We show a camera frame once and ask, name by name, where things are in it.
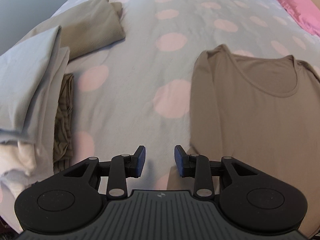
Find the pink pillow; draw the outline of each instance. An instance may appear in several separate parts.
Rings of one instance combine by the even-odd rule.
[[[278,1],[302,29],[320,37],[320,10],[311,0]]]

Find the black circular pad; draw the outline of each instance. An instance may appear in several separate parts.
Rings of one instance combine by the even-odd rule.
[[[265,173],[234,178],[219,201],[230,221],[260,234],[297,229],[307,212],[299,190]]]
[[[58,234],[91,223],[102,209],[102,199],[81,177],[54,175],[24,190],[14,209],[24,230]]]
[[[247,199],[251,205],[262,209],[274,209],[284,203],[283,195],[270,188],[257,188],[247,194]]]
[[[62,211],[73,205],[75,196],[65,190],[51,190],[38,198],[38,205],[47,211]]]

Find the folded shirt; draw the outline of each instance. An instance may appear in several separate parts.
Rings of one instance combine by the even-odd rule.
[[[60,25],[61,47],[70,48],[72,60],[125,38],[118,16],[121,7],[109,0],[88,0],[40,23],[17,44]]]

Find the folded khaki cloth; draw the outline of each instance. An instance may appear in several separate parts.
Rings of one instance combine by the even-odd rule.
[[[54,124],[53,162],[72,157],[71,117],[73,108],[73,74],[63,76]]]
[[[61,47],[70,48],[72,60],[123,39],[125,33],[118,15],[121,15],[119,3],[88,0],[40,23],[18,43],[60,25]]]

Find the bed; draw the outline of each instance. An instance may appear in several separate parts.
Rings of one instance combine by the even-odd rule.
[[[87,0],[68,0],[55,14]],[[226,44],[236,54],[280,58],[293,54],[320,73],[320,38],[276,0],[110,0],[123,4],[126,38],[79,57],[75,76],[73,163],[89,156],[109,161],[146,146],[132,189],[165,190],[177,144],[188,149],[190,81],[205,49]],[[99,191],[106,190],[107,180]],[[14,198],[3,185],[0,216],[17,232]],[[315,221],[315,231],[320,227]]]

